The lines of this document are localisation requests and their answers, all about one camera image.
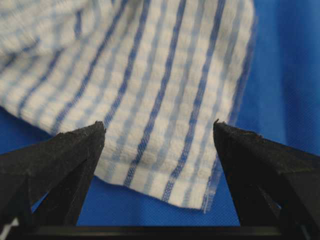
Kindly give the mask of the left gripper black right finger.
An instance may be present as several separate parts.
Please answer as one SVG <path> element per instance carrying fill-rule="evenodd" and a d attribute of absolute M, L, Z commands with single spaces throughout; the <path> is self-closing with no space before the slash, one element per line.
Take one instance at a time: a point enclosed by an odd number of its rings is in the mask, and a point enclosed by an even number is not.
<path fill-rule="evenodd" d="M 213 123 L 213 141 L 240 223 L 217 236 L 319 239 L 319 156 L 220 121 Z"/>

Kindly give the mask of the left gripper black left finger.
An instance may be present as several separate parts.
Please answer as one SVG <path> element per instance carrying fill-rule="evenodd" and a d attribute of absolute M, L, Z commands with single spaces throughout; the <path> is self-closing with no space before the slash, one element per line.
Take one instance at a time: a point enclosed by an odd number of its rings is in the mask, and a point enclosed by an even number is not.
<path fill-rule="evenodd" d="M 0 237 L 55 240 L 76 224 L 105 145 L 100 121 L 0 156 Z"/>

